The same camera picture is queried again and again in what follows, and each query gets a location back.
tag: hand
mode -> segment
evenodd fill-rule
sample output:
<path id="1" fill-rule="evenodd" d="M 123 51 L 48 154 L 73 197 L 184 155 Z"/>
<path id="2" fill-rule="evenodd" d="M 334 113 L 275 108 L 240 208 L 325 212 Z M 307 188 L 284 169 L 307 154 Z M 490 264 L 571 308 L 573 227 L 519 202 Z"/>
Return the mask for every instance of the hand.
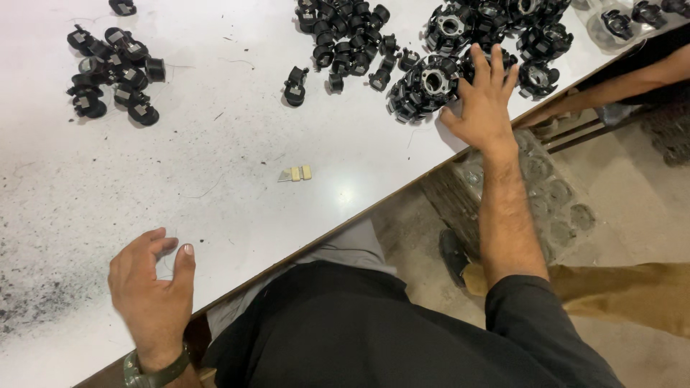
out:
<path id="1" fill-rule="evenodd" d="M 473 85 L 461 78 L 457 87 L 462 98 L 462 117 L 456 117 L 449 108 L 443 107 L 441 122 L 463 142 L 485 154 L 503 152 L 506 147 L 517 150 L 508 116 L 508 100 L 518 78 L 518 67 L 513 66 L 504 81 L 501 46 L 492 47 L 491 66 L 479 45 L 473 44 L 470 52 L 475 66 Z"/>
<path id="2" fill-rule="evenodd" d="M 175 256 L 172 280 L 156 279 L 156 257 L 177 247 L 165 228 L 137 237 L 110 262 L 108 286 L 145 372 L 163 369 L 182 354 L 182 334 L 192 315 L 194 248 L 185 244 Z"/>

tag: green watch strap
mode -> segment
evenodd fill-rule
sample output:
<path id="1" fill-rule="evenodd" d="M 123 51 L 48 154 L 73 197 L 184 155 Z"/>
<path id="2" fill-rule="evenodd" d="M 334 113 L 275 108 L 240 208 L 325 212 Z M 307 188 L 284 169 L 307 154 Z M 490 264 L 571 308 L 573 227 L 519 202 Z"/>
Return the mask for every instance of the green watch strap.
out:
<path id="1" fill-rule="evenodd" d="M 152 374 L 140 374 L 139 359 L 137 351 L 134 350 L 125 357 L 125 386 L 127 388 L 162 388 L 180 377 L 187 365 L 189 365 L 189 355 L 185 344 L 182 354 L 172 364 Z"/>

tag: pile of black parts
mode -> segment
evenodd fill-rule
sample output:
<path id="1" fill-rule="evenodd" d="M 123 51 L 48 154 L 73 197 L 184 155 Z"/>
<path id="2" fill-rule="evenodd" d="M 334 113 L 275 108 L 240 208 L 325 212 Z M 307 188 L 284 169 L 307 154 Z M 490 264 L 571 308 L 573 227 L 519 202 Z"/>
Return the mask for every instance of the pile of black parts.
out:
<path id="1" fill-rule="evenodd" d="M 149 103 L 149 96 L 142 93 L 149 82 L 165 82 L 166 68 L 163 59 L 152 58 L 148 48 L 132 38 L 132 33 L 112 27 L 106 30 L 105 40 L 94 38 L 79 25 L 67 36 L 67 42 L 86 57 L 79 64 L 79 74 L 72 77 L 74 86 L 67 94 L 74 96 L 72 105 L 78 116 L 96 119 L 106 114 L 106 105 L 100 85 L 116 85 L 114 100 L 128 109 L 136 122 L 149 126 L 159 119 Z"/>
<path id="2" fill-rule="evenodd" d="M 418 59 L 414 63 L 403 49 L 400 68 L 407 73 L 391 88 L 388 111 L 399 122 L 414 122 L 457 99 L 458 79 L 474 80 L 469 45 L 478 43 L 491 60 L 491 47 L 506 34 L 518 36 L 517 49 L 525 60 L 518 77 L 520 95 L 536 100 L 551 94 L 559 72 L 547 64 L 573 43 L 573 35 L 558 23 L 569 5 L 570 0 L 468 0 L 439 6 L 424 34 L 426 45 L 437 54 L 413 56 Z M 505 49 L 502 56 L 506 71 L 518 62 Z"/>
<path id="3" fill-rule="evenodd" d="M 343 78 L 365 75 L 377 53 L 397 58 L 395 51 L 400 47 L 395 35 L 384 37 L 380 33 L 391 17 L 381 4 L 370 10 L 363 0 L 298 0 L 295 13 L 299 29 L 315 36 L 316 68 L 331 68 L 328 85 L 333 93 L 343 90 Z M 369 77 L 385 89 L 391 70 L 381 68 Z"/>

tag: hairy arm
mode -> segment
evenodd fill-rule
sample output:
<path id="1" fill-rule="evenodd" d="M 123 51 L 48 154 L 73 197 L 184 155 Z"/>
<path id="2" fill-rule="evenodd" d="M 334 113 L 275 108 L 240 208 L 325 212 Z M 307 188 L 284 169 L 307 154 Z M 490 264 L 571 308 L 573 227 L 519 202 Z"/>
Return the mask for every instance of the hairy arm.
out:
<path id="1" fill-rule="evenodd" d="M 685 79 L 690 79 L 690 44 L 679 48 L 659 62 L 611 78 L 584 92 L 554 102 L 523 119 L 519 127 L 538 124 L 553 115 L 610 104 Z"/>
<path id="2" fill-rule="evenodd" d="M 517 144 L 509 144 L 494 153 L 484 152 L 479 228 L 482 264 L 489 288 L 509 275 L 549 279 L 527 206 Z"/>
<path id="3" fill-rule="evenodd" d="M 489 288 L 509 275 L 535 275 L 546 280 L 544 258 L 537 241 L 518 164 L 518 145 L 508 116 L 508 100 L 517 67 L 505 79 L 500 46 L 491 65 L 479 46 L 471 48 L 473 85 L 460 80 L 462 116 L 444 108 L 441 121 L 484 156 L 484 192 L 479 214 L 480 250 Z"/>

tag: forearm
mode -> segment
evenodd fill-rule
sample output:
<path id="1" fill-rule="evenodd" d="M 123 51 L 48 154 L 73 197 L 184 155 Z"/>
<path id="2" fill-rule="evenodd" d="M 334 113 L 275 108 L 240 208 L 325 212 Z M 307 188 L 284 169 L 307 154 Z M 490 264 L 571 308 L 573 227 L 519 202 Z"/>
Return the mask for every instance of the forearm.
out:
<path id="1" fill-rule="evenodd" d="M 687 70 L 683 68 L 686 59 L 679 58 L 680 54 L 679 51 L 678 54 L 655 64 L 609 79 L 583 92 L 565 97 L 550 107 L 549 112 L 552 115 L 559 115 L 595 108 L 687 79 L 689 75 Z"/>
<path id="2" fill-rule="evenodd" d="M 512 141 L 484 152 L 484 189 L 479 212 L 480 251 L 489 289 L 509 275 L 549 279 L 527 204 Z"/>

